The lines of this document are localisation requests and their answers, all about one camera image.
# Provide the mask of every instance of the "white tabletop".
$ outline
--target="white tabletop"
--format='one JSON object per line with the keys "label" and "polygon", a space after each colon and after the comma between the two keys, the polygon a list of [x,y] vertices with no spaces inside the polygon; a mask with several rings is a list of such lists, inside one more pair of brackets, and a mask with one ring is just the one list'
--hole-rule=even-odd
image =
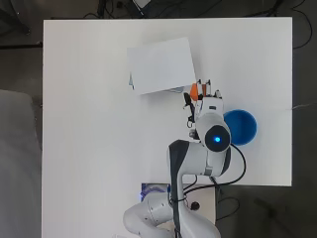
{"label": "white tabletop", "polygon": [[[287,18],[45,21],[43,237],[132,237],[122,214],[141,182],[168,182],[167,147],[188,140],[183,97],[128,85],[127,48],[157,41],[187,37],[196,77],[226,111],[256,117],[240,184],[291,185],[291,29]],[[234,152],[219,181],[241,171]]]}

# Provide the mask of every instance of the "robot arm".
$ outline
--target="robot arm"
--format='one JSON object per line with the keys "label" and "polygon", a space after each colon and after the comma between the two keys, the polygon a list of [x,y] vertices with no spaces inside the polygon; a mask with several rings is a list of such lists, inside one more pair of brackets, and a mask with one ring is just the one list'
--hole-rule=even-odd
{"label": "robot arm", "polygon": [[211,96],[210,81],[206,84],[207,94],[203,97],[201,82],[197,82],[198,101],[195,107],[186,101],[196,127],[191,135],[200,142],[177,140],[167,150],[171,206],[166,193],[154,193],[125,212],[126,228],[142,238],[172,237],[167,230],[157,228],[171,218],[181,238],[220,238],[211,221],[185,205],[182,183],[184,175],[218,177],[230,164],[231,135],[223,117],[223,101],[219,91]]}
{"label": "robot arm", "polygon": [[157,227],[171,219],[167,194],[157,192],[148,194],[143,202],[126,210],[123,222],[128,231],[141,238],[172,238],[169,231]]}

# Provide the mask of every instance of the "white sheet of paper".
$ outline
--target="white sheet of paper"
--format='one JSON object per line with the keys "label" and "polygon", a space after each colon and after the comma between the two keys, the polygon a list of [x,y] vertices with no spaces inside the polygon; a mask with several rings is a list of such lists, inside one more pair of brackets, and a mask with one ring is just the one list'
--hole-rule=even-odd
{"label": "white sheet of paper", "polygon": [[187,38],[128,49],[137,94],[187,86],[196,81]]}

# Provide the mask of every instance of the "dark floor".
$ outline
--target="dark floor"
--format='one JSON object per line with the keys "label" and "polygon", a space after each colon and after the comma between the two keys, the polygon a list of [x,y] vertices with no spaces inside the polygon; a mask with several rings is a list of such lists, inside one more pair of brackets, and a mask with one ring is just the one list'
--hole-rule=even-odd
{"label": "dark floor", "polygon": [[[0,0],[0,7],[10,11],[9,0]],[[21,21],[32,28],[29,36],[13,32],[0,37],[0,45],[34,44],[43,39],[43,20],[51,17],[81,18],[88,12],[95,13],[97,0],[12,0],[19,12]],[[309,28],[299,13],[290,11],[290,7],[301,0],[285,1],[278,16],[293,17],[294,45],[300,45],[309,36]],[[129,9],[115,9],[114,17],[138,18],[135,9],[128,0],[124,1]],[[146,11],[149,18],[191,18],[204,12],[216,0],[173,1],[155,0]],[[271,7],[274,0],[224,0],[203,17],[242,17]],[[316,1],[307,1],[300,10],[310,18],[313,28],[317,26]],[[0,25],[1,32],[6,31]],[[317,60],[316,40],[304,48],[293,52],[293,105],[317,101]],[[37,102],[42,98],[42,49],[0,51],[0,89],[26,92]],[[269,186],[230,186],[225,187],[225,195],[234,195],[241,202],[241,208],[235,215],[217,222],[223,238],[229,237],[316,237],[317,234],[317,106],[305,107],[293,111],[293,187]],[[42,134],[42,114],[37,110],[38,130]],[[219,215],[227,212],[228,207],[220,206]]]}

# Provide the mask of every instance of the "blue bowl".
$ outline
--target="blue bowl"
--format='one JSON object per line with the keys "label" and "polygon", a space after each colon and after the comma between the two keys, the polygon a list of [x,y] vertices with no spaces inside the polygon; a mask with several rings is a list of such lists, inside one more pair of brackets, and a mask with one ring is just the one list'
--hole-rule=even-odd
{"label": "blue bowl", "polygon": [[225,113],[224,118],[230,129],[231,142],[236,146],[248,144],[257,134],[257,121],[247,111],[229,111]]}

